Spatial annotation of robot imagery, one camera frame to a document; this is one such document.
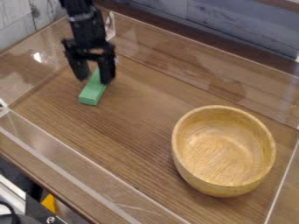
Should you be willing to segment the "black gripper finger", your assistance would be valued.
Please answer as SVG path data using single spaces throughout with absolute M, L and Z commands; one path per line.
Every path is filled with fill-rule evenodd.
M 100 82 L 107 85 L 116 77 L 116 54 L 113 52 L 105 52 L 99 56 L 97 67 Z
M 84 81 L 89 77 L 89 65 L 76 53 L 64 52 L 71 70 L 79 81 Z

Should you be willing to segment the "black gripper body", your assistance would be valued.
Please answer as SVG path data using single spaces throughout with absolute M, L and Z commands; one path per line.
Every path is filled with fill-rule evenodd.
M 116 47 L 107 41 L 92 47 L 79 45 L 72 38 L 64 38 L 60 42 L 64 47 L 64 54 L 68 62 L 79 62 L 80 60 L 97 61 L 104 58 L 112 63 L 116 62 Z

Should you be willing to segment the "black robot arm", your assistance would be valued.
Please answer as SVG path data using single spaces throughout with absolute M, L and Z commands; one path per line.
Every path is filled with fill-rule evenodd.
M 95 61 L 100 83 L 108 84 L 116 77 L 116 46 L 107 41 L 101 11 L 93 0 L 59 1 L 67 11 L 72 31 L 72 38 L 60 41 L 72 72 L 84 81 L 91 75 L 88 61 Z

